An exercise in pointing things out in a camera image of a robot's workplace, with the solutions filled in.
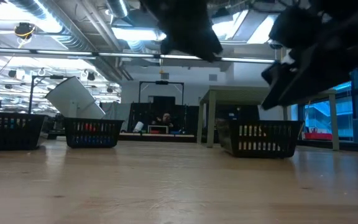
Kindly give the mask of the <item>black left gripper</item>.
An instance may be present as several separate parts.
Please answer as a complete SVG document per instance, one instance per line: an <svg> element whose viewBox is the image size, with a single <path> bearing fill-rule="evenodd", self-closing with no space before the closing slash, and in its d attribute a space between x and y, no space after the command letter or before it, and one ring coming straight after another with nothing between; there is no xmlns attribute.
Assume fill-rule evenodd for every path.
<svg viewBox="0 0 358 224"><path fill-rule="evenodd" d="M194 52L202 60L213 62L223 51L212 28L206 1L140 0L140 8L157 20L157 27L165 34L161 54L175 50Z"/></svg>

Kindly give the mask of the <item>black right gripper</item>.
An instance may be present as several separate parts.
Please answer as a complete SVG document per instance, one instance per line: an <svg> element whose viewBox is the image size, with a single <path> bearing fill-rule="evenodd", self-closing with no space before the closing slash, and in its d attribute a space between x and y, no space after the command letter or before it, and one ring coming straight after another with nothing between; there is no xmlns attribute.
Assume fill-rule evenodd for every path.
<svg viewBox="0 0 358 224"><path fill-rule="evenodd" d="M274 62L262 108L288 106L350 80L358 68L358 6L287 6L269 38L291 49L296 63Z"/></svg>

